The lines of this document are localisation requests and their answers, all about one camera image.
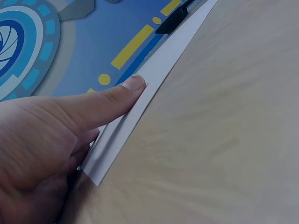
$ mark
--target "wooden table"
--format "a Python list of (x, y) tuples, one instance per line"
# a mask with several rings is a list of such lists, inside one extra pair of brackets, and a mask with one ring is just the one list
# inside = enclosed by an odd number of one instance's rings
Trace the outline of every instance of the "wooden table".
[(298, 21), (297, 0), (219, 0), (61, 223), (298, 223)]

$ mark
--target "white card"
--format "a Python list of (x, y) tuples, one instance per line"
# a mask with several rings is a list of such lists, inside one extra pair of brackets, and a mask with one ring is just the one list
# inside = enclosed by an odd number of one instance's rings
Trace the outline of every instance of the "white card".
[(81, 168), (99, 186), (158, 88), (178, 61), (217, 0), (208, 0), (137, 71), (147, 87), (132, 110), (106, 126)]

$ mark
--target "yellow dash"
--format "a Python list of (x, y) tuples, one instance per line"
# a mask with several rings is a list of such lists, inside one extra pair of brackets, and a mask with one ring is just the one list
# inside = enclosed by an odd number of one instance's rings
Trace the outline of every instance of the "yellow dash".
[(161, 13), (165, 16), (169, 16), (170, 13), (172, 13), (172, 11), (181, 4), (181, 2), (181, 0), (171, 0), (171, 2), (161, 10)]
[(140, 32), (126, 45), (118, 56), (116, 56), (111, 64), (120, 70), (154, 30), (155, 29), (150, 25), (145, 25), (145, 27), (143, 27), (142, 30), (140, 30)]
[(93, 90), (93, 89), (89, 89), (87, 92), (88, 92), (88, 93), (91, 93), (91, 92), (95, 92), (95, 90)]

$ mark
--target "skin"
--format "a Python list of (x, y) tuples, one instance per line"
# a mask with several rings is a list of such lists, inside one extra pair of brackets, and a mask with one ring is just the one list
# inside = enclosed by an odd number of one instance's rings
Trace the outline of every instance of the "skin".
[(103, 92), (1, 102), (0, 223), (54, 223), (97, 127), (127, 113), (144, 88), (134, 75)]

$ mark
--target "light wood grain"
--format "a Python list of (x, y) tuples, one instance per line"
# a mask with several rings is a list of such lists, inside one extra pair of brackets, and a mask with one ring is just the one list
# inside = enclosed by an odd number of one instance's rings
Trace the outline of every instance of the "light wood grain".
[(298, 223), (298, 21), (297, 0), (219, 0), (61, 223)]

